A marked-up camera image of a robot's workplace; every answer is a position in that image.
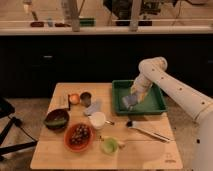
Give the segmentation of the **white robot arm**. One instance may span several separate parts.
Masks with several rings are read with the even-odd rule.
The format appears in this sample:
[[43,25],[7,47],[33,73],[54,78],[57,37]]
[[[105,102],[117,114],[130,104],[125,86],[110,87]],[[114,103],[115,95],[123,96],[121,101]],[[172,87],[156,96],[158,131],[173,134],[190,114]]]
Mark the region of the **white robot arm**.
[[138,66],[140,74],[134,80],[131,92],[141,102],[155,83],[187,112],[199,124],[192,170],[213,171],[213,98],[167,74],[167,66],[164,57],[142,60]]

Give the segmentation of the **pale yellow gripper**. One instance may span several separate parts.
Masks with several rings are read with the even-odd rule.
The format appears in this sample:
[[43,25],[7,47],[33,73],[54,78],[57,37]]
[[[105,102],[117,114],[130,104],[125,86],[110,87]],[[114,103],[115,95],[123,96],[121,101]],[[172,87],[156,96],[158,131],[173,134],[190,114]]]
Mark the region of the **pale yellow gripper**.
[[149,91],[149,88],[148,87],[144,87],[144,86],[135,86],[135,85],[133,85],[131,87],[131,93],[136,96],[136,99],[137,99],[138,102],[141,102],[141,101],[144,100],[144,98],[148,94],[148,91]]

